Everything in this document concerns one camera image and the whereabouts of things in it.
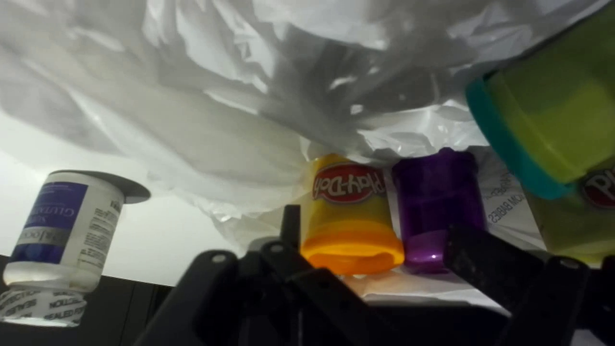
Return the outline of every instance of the white plastic bag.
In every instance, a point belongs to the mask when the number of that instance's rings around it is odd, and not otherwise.
[[[485,143],[464,82],[599,3],[5,0],[0,107],[70,140],[55,163],[135,157],[207,213],[255,214],[305,189],[301,136],[358,161]],[[57,151],[24,143],[1,149]]]
[[[545,251],[520,182],[491,149],[472,151],[478,163],[478,186],[489,232],[520,249]]]

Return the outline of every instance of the green container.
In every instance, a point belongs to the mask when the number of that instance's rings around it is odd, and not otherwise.
[[[615,3],[472,82],[466,99],[528,189],[564,195],[615,161]]]
[[[528,193],[528,201],[551,253],[589,264],[615,253],[615,168],[589,174],[558,199]]]

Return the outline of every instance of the plastic bag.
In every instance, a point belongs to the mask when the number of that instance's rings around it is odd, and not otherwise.
[[[478,163],[478,186],[489,232],[520,249],[545,251],[518,180],[491,149],[472,147],[472,153]]]
[[[207,213],[255,214],[303,191],[301,136],[358,161],[485,143],[464,82],[599,3],[5,0],[0,107],[76,143],[55,163],[135,157]],[[57,151],[14,140],[30,164]]]

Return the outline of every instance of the green lid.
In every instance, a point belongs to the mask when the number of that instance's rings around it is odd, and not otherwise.
[[[501,120],[501,115],[487,93],[483,78],[474,80],[464,90],[468,109],[487,138],[493,151],[520,184],[545,199],[556,199],[572,189],[572,184],[562,184],[551,178],[518,143],[512,132]]]

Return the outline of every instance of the play-doh logo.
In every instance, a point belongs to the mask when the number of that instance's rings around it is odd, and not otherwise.
[[[615,207],[615,166],[585,176],[579,193],[593,205]]]
[[[380,170],[364,164],[339,164],[320,170],[312,182],[312,197],[351,203],[370,195],[383,195],[383,178]]]

